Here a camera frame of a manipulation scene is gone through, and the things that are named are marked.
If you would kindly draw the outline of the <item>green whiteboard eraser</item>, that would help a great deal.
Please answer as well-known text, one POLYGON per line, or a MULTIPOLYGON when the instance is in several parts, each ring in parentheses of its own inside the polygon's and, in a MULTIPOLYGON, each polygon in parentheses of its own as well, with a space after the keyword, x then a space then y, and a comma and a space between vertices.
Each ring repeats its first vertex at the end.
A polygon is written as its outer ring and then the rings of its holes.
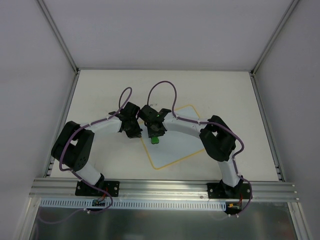
POLYGON ((151 137, 150 142, 152 145, 156 145, 156 144, 159 144, 160 140, 157 136, 153 136, 151 137))

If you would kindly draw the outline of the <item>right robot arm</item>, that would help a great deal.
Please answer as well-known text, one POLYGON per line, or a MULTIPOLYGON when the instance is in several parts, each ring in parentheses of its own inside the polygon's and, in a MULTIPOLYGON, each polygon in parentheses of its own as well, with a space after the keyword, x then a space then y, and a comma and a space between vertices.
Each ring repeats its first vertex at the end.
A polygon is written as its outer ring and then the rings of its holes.
POLYGON ((209 197, 237 199, 241 196, 244 180, 239 174, 235 157, 244 150, 245 145, 219 116, 200 120, 170 112, 140 118, 144 121, 150 138, 173 131, 200 139, 207 155, 218 162, 222 174, 222 179, 212 193, 208 194, 209 197))

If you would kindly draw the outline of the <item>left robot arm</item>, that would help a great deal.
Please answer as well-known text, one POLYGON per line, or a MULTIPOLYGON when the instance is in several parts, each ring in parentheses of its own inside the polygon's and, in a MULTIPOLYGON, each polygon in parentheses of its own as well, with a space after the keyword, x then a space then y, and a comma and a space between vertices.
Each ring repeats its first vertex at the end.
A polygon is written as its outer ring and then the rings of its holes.
POLYGON ((70 171, 94 196, 106 192, 104 175, 89 163, 95 135, 100 130, 104 134, 125 132, 130 139, 142 136, 137 113, 117 113, 85 125, 69 121, 50 153, 59 162, 60 171, 70 171))

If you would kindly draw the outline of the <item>yellow-framed whiteboard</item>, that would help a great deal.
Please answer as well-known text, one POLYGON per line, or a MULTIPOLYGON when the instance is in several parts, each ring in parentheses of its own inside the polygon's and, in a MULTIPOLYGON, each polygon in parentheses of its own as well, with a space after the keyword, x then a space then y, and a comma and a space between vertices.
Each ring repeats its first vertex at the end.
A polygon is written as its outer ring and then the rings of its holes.
POLYGON ((144 122, 140 119, 138 123, 142 129, 142 145, 155 170, 166 168, 205 150, 198 138, 176 131, 167 131, 155 143, 148 137, 144 122))

